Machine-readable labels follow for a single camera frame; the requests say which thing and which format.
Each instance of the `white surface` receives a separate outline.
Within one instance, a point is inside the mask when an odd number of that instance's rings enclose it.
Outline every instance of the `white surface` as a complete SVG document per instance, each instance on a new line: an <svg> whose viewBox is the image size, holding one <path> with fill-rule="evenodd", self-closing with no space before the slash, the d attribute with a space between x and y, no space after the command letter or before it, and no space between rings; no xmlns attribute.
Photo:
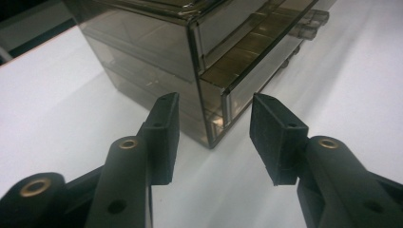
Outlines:
<svg viewBox="0 0 403 228"><path fill-rule="evenodd" d="M338 0L313 42L263 90L310 136L344 141L403 182L403 2ZM67 181L101 165L147 111L108 80L77 28L0 67L0 195L22 178ZM181 134L173 182L153 188L155 227L305 227L295 186L273 187L249 139L250 109L208 151Z"/></svg>

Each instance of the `brass insert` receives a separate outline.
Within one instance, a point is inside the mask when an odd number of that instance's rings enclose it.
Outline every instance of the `brass insert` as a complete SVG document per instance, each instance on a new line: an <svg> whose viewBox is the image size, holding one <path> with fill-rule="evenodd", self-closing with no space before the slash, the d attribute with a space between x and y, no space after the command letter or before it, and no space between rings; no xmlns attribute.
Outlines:
<svg viewBox="0 0 403 228"><path fill-rule="evenodd" d="M131 149L136 147L137 144L139 144L139 142L137 142L136 140L126 140L121 142L119 144L119 147L121 147L122 149Z"/></svg>
<svg viewBox="0 0 403 228"><path fill-rule="evenodd" d="M20 191L20 195L24 198L34 197L45 192L51 185L49 178L41 178L31 180Z"/></svg>
<svg viewBox="0 0 403 228"><path fill-rule="evenodd" d="M321 146L329 148L329 149L336 149L338 148L337 142L330 140L330 139L321 139L318 142Z"/></svg>

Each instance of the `plastic drawer organizer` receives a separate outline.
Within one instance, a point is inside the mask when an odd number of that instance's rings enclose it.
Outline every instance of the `plastic drawer organizer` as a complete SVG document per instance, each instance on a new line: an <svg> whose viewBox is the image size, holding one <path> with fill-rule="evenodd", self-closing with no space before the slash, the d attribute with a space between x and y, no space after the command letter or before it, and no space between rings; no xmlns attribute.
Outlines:
<svg viewBox="0 0 403 228"><path fill-rule="evenodd" d="M65 0L113 84L151 108L181 94L181 129L214 147L335 0Z"/></svg>

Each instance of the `white table surface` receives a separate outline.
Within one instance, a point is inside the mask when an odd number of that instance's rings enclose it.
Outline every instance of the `white table surface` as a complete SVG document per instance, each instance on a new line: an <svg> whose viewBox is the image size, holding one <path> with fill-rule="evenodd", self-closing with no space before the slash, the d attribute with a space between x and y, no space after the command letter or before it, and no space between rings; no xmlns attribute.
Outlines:
<svg viewBox="0 0 403 228"><path fill-rule="evenodd" d="M403 182L403 1L337 0L317 38L263 90ZM24 177L71 181L136 134L148 111L107 78L78 28L0 66L0 196ZM181 134L174 180L153 187L155 227L305 227L295 186L274 187L250 108L212 151Z"/></svg>

